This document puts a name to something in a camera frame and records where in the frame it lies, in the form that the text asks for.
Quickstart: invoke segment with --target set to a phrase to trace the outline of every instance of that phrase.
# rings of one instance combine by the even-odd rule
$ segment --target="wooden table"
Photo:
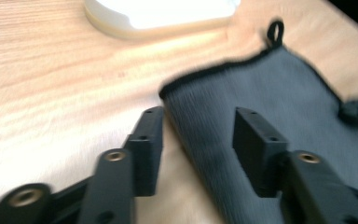
[[[161,105],[163,83],[256,54],[276,16],[289,49],[343,99],[358,96],[358,25],[322,0],[243,0],[228,27],[146,41],[102,34],[80,0],[0,1],[0,197],[91,175]],[[138,223],[223,223],[167,120],[164,141],[158,194],[137,199]]]

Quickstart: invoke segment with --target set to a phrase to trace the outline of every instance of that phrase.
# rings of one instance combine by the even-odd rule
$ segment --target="black hanging loop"
[[[275,36],[276,30],[278,28],[278,36]],[[272,47],[277,47],[282,45],[284,24],[281,20],[274,21],[268,28],[267,38],[271,41]]]

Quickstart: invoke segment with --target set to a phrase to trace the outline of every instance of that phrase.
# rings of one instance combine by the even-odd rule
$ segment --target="brass insert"
[[[308,162],[308,163],[319,163],[321,160],[319,160],[318,157],[308,154],[308,153],[301,153],[298,155],[298,157],[304,161],[304,162]]]
[[[10,198],[8,203],[13,207],[23,207],[39,200],[43,195],[40,189],[24,189]]]
[[[107,161],[121,161],[126,157],[124,152],[111,152],[105,156]]]

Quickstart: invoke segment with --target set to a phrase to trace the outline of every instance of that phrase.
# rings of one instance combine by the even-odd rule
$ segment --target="screw hole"
[[[345,217],[344,222],[346,224],[358,224],[358,219],[353,216],[347,216]]]
[[[97,216],[96,221],[98,224],[107,224],[112,221],[113,218],[115,218],[113,212],[102,212],[100,215]]]
[[[308,162],[308,163],[319,163],[320,160],[318,157],[314,156],[314,155],[310,155],[308,153],[301,153],[298,155],[298,157],[304,161],[304,162]]]
[[[124,152],[111,152],[105,156],[107,161],[121,161],[126,157]]]
[[[13,207],[23,207],[36,202],[42,195],[43,192],[40,189],[24,189],[15,194],[8,203]]]

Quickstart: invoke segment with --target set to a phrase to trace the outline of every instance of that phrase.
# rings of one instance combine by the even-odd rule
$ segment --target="black plastic bracket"
[[[94,176],[51,194],[24,185],[0,201],[0,224],[134,223],[135,196],[156,193],[162,152],[161,106],[146,110],[123,148],[105,151]]]
[[[287,141],[256,112],[237,108],[233,147],[259,197],[282,192],[285,223],[358,224],[358,192],[321,156],[287,151]]]

